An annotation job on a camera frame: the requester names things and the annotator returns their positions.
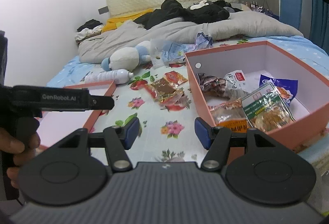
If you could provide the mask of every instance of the blue curtain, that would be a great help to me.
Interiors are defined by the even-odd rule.
[[[329,54],[329,5],[323,0],[312,0],[310,40]]]

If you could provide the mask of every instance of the pillow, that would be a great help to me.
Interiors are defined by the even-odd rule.
[[[136,18],[142,16],[143,14],[151,13],[153,11],[154,11],[153,9],[147,9],[137,13],[130,13],[119,17],[109,18],[106,22],[106,25],[102,29],[102,33],[104,33],[105,31],[117,29],[119,26],[121,26],[124,23],[124,21],[135,20]]]

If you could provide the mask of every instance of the white stuffed toy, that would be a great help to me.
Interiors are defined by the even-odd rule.
[[[143,41],[134,48],[125,47],[114,52],[111,57],[102,61],[102,68],[105,71],[126,69],[133,71],[138,65],[146,64],[151,61],[149,55],[151,48],[150,41]]]

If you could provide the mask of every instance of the comforter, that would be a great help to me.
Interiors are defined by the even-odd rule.
[[[256,12],[230,13],[227,20],[200,25],[184,22],[182,18],[174,18],[149,30],[133,21],[126,21],[116,30],[104,32],[80,43],[79,58],[80,62],[97,64],[118,49],[135,47],[142,41],[154,38],[193,44],[199,32],[210,35],[214,41],[238,34],[249,37],[303,36],[294,27]]]

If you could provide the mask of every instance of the finger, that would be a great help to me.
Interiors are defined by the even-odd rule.
[[[32,135],[32,137],[30,138],[29,141],[29,147],[31,149],[36,149],[40,146],[40,137],[38,135],[38,133],[35,133]]]
[[[19,189],[19,185],[17,184],[16,181],[11,181],[10,183],[15,189]]]
[[[8,178],[10,178],[12,181],[17,181],[18,174],[19,167],[9,167],[7,169]]]
[[[21,154],[14,155],[14,164],[17,166],[21,166],[35,156],[36,156],[35,150],[30,149],[24,151]]]
[[[10,154],[20,154],[24,151],[24,144],[10,136],[9,133],[0,128],[0,150]]]

